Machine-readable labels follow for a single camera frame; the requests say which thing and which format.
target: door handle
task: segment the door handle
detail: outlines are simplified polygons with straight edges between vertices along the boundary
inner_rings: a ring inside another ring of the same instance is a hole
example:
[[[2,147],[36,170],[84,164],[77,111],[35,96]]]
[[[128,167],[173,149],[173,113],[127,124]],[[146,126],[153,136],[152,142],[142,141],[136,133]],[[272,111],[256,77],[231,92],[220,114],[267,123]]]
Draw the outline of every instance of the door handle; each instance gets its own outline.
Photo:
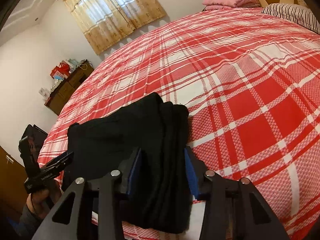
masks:
[[[11,162],[11,163],[14,162],[14,159],[12,159],[9,155],[7,155],[5,158],[7,159],[7,164],[8,162]]]

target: human hand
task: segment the human hand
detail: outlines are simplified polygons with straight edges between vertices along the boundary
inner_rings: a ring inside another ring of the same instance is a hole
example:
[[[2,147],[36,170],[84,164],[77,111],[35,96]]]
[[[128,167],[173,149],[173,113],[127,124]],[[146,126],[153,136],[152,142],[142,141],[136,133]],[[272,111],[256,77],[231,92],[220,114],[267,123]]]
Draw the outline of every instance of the human hand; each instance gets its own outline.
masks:
[[[45,204],[45,199],[50,196],[53,203],[55,204],[61,197],[60,186],[56,180],[50,182],[49,189],[45,188],[29,194],[27,198],[28,209],[31,213],[37,215],[41,219],[44,219],[50,212],[50,209]]]

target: wooden door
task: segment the wooden door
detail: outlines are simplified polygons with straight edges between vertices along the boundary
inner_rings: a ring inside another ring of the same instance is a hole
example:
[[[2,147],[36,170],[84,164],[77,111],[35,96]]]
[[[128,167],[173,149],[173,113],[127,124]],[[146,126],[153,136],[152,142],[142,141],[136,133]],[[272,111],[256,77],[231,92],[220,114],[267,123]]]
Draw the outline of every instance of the wooden door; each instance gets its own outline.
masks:
[[[21,215],[28,197],[23,186],[26,178],[24,167],[0,146],[0,209],[13,220]]]

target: yellow floral curtain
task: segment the yellow floral curtain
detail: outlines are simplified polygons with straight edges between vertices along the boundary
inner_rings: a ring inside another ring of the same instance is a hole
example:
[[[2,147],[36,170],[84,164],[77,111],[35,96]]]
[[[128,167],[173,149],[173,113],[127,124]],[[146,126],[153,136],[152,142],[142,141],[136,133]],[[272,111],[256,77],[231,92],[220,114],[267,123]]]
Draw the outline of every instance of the yellow floral curtain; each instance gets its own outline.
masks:
[[[135,29],[165,16],[156,0],[63,0],[99,55]]]

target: bed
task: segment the bed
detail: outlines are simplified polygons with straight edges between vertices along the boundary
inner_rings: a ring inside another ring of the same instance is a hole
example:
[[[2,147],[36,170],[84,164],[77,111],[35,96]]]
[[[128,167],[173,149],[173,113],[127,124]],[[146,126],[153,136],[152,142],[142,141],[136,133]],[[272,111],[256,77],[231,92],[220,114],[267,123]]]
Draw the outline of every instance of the bed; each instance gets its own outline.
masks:
[[[188,107],[196,156],[226,178],[250,178],[291,239],[302,239],[320,214],[320,36],[260,11],[199,12],[114,52],[65,105],[39,164],[67,150],[74,122],[157,92]],[[194,201],[189,230],[177,236],[126,222],[124,234],[198,239],[203,212]]]

